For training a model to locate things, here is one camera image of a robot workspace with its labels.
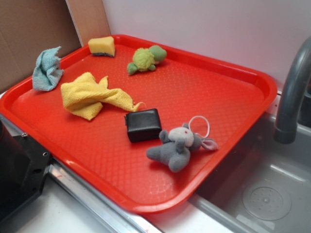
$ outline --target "drain strainer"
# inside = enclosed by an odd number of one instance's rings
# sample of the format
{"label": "drain strainer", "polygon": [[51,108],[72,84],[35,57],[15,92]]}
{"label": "drain strainer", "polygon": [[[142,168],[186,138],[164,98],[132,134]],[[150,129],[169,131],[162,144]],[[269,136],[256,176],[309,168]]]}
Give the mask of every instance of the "drain strainer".
{"label": "drain strainer", "polygon": [[266,181],[248,186],[242,200],[251,215],[268,221],[283,218],[292,205],[290,195],[282,187]]}

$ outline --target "plastic tray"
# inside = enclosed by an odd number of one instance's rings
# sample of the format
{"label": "plastic tray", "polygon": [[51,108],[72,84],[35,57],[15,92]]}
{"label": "plastic tray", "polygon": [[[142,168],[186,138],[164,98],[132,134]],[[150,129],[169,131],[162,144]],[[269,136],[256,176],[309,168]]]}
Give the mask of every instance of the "plastic tray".
{"label": "plastic tray", "polygon": [[[1,98],[0,112],[121,207],[136,213],[160,212],[195,191],[272,103],[276,85],[264,73],[163,45],[168,55],[156,71],[128,76],[126,67],[135,50],[156,43],[126,35],[114,38],[114,58],[92,56],[85,46],[62,59],[64,74],[54,90],[33,90],[29,77]],[[220,149],[193,152],[179,173],[149,160],[147,149],[161,142],[131,143],[124,120],[128,112],[106,104],[87,121],[63,108],[61,84],[85,72],[97,82],[109,76],[108,88],[121,88],[135,102],[144,102],[141,110],[156,108],[162,129],[205,116],[209,137]]]}

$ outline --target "green stuffed turtle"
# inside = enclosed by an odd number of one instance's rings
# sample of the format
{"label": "green stuffed turtle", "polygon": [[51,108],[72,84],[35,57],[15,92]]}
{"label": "green stuffed turtle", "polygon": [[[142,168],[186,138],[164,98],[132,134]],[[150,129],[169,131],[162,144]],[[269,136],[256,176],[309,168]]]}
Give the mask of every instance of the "green stuffed turtle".
{"label": "green stuffed turtle", "polygon": [[162,62],[166,57],[166,51],[159,45],[153,45],[148,49],[140,48],[135,51],[133,62],[127,65],[129,75],[135,74],[138,70],[154,71],[157,64]]}

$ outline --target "cardboard box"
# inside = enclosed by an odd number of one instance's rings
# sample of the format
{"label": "cardboard box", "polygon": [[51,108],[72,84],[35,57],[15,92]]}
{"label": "cardboard box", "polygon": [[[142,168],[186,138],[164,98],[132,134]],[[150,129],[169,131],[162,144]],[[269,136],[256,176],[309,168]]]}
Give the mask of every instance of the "cardboard box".
{"label": "cardboard box", "polygon": [[31,76],[43,50],[81,47],[64,0],[2,0],[0,15],[0,93]]}

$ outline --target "turtle head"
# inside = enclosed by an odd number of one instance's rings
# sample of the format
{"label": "turtle head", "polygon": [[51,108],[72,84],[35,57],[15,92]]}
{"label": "turtle head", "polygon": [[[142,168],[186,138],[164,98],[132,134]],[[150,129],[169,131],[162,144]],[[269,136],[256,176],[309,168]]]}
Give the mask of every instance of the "turtle head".
{"label": "turtle head", "polygon": [[155,62],[158,64],[162,62],[166,57],[166,51],[159,45],[153,45],[149,48],[149,51],[153,54]]}

